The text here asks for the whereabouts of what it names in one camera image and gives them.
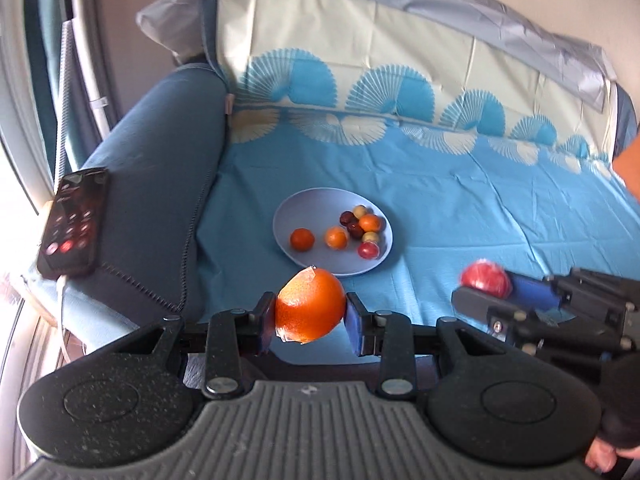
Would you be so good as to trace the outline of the right hand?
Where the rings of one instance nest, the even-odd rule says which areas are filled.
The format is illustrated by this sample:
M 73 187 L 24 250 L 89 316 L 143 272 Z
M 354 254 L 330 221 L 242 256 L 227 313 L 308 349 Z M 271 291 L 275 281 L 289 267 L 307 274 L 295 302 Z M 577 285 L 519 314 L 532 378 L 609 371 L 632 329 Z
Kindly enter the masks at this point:
M 600 438 L 595 438 L 587 452 L 585 464 L 592 470 L 609 472 L 614 468 L 619 457 L 638 460 L 639 456 L 640 446 L 635 448 L 616 448 Z

